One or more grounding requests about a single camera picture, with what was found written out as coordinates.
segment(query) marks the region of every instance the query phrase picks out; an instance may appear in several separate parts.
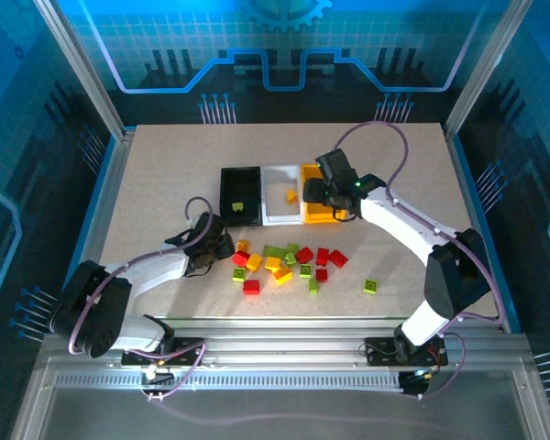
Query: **metal bracket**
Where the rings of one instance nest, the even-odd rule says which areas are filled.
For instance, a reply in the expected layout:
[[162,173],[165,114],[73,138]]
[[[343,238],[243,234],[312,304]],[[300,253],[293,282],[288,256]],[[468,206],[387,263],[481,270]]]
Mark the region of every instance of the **metal bracket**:
[[[397,360],[392,337],[368,337],[365,339],[365,351],[367,356],[367,365],[369,367],[403,367],[404,364]],[[440,353],[440,366],[448,365],[448,355],[444,339],[435,337],[428,341],[427,348],[433,348],[436,353]],[[422,351],[414,357],[408,366],[432,367],[436,364],[436,359],[427,351]]]
[[[177,351],[181,348],[186,348],[196,342],[201,342],[204,339],[201,337],[174,337],[173,344],[170,348],[170,352]],[[190,367],[193,365],[197,358],[197,350],[190,350],[181,356],[168,359],[163,364],[165,367]],[[150,359],[146,359],[142,356],[135,355],[133,353],[123,353],[120,365],[123,367],[146,367],[153,363]]]

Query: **small block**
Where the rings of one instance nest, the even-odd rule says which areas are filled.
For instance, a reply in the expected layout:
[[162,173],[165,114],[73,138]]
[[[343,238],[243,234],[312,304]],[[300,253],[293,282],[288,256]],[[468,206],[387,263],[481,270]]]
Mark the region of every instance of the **small block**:
[[371,295],[377,293],[377,282],[375,280],[366,280],[365,289],[363,289],[363,292]]
[[339,269],[342,269],[345,264],[347,264],[348,258],[344,256],[342,252],[338,249],[335,249],[329,256],[328,259]]
[[318,286],[318,281],[317,281],[317,280],[310,279],[308,285],[309,285],[309,287],[310,287],[310,294],[311,294],[311,295],[316,295],[316,294],[318,293],[318,291],[320,290],[320,289],[319,289],[319,286]]
[[316,269],[315,278],[318,282],[327,282],[328,281],[328,269]]
[[294,204],[297,202],[297,192],[294,190],[287,190],[287,203]]
[[326,266],[328,264],[328,253],[330,251],[325,247],[319,247],[316,254],[315,264],[316,266]]
[[236,251],[242,250],[243,252],[248,252],[250,249],[250,241],[248,240],[238,240],[236,243]]
[[305,264],[314,257],[314,253],[308,247],[304,247],[295,257],[301,264]]
[[258,295],[260,293],[259,280],[246,280],[242,285],[242,292],[245,295]]
[[272,247],[270,257],[275,257],[276,259],[285,259],[285,254],[287,251],[283,247]]
[[281,260],[275,257],[267,257],[267,261],[265,261],[265,269],[268,269],[271,272],[278,271],[281,269]]
[[259,270],[260,263],[263,261],[263,257],[259,254],[253,254],[247,261],[247,269],[251,271]]
[[247,271],[244,270],[243,268],[235,268],[235,271],[232,274],[232,280],[237,282],[244,282],[246,274],[247,274]]
[[297,260],[295,259],[295,256],[291,252],[289,252],[285,254],[285,262],[290,268],[292,268],[293,266],[295,266],[295,263],[297,263]]
[[312,278],[311,264],[302,264],[300,266],[300,278]]
[[241,268],[244,268],[247,265],[247,261],[250,255],[245,252],[244,250],[239,250],[235,255],[232,257],[232,260],[235,262],[235,264]]
[[287,245],[287,248],[285,249],[288,253],[292,253],[293,255],[297,254],[297,251],[300,250],[300,245],[296,245],[295,243],[290,243]]
[[277,285],[281,286],[293,278],[293,272],[290,268],[281,268],[273,273],[273,276]]

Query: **green cube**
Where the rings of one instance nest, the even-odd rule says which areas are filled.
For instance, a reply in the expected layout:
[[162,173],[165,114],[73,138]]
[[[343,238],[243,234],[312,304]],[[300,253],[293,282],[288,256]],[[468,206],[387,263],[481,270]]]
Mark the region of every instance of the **green cube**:
[[285,249],[288,253],[292,253],[293,255],[297,254],[300,250],[300,245],[296,245],[295,243],[290,243],[287,245],[287,249]]
[[302,264],[300,266],[300,278],[312,278],[311,264]]
[[287,254],[285,254],[285,261],[287,262],[287,265],[290,268],[295,266],[295,263],[297,263],[297,260],[295,259],[295,256],[291,252],[288,252]]
[[275,257],[276,259],[285,259],[285,254],[287,254],[287,251],[283,247],[271,248],[271,257]]
[[371,295],[377,293],[377,282],[375,280],[366,280],[365,289],[363,289],[363,292]]
[[246,274],[247,271],[244,268],[235,268],[235,271],[232,274],[232,280],[236,282],[245,282]]
[[265,246],[263,247],[263,257],[273,257],[271,255],[273,246]]
[[318,293],[318,281],[311,278],[309,281],[309,286],[310,286],[310,294],[316,295]]

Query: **gear logo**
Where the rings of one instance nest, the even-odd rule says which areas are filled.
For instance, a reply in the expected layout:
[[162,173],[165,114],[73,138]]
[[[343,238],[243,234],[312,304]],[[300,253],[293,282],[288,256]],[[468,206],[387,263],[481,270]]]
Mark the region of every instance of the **gear logo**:
[[22,46],[38,27],[32,0],[0,0],[0,27],[15,44]]
[[241,0],[247,18],[257,26],[269,30],[279,28],[287,32],[290,28],[300,30],[301,25],[311,26],[315,17],[322,18],[325,7],[332,6],[330,0]]

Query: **glass panel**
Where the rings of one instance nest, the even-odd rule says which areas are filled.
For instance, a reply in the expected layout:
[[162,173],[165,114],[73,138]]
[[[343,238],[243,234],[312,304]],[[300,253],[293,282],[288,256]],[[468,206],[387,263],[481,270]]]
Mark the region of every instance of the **glass panel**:
[[507,5],[60,3],[129,126],[444,122]]
[[32,2],[0,2],[0,438],[50,309],[21,289],[61,290],[108,139]]
[[[533,3],[459,136],[522,330],[549,352],[550,0]],[[479,178],[487,167],[494,179]]]

